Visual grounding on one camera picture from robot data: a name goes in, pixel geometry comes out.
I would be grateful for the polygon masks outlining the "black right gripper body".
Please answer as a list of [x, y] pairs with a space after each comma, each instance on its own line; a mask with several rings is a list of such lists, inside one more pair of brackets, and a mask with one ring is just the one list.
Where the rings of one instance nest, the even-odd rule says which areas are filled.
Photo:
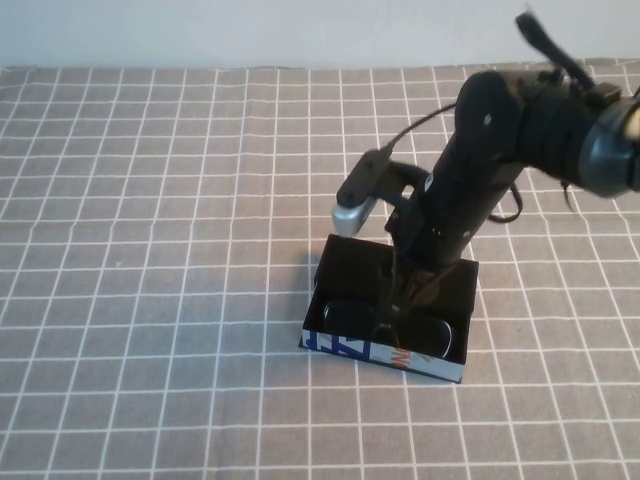
[[450, 266], [483, 224], [476, 212], [440, 209], [432, 198], [414, 192], [406, 210], [396, 207], [385, 230], [398, 256], [412, 266]]

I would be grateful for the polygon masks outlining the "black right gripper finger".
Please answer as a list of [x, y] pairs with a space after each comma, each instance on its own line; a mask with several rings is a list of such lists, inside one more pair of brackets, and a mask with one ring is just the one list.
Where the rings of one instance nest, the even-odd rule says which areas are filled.
[[373, 336], [380, 343], [399, 346], [398, 314], [394, 308], [394, 301], [395, 252], [391, 249], [381, 261], [377, 271], [377, 300]]
[[436, 300], [448, 271], [432, 272], [400, 265], [394, 272], [394, 306], [402, 313], [424, 309]]

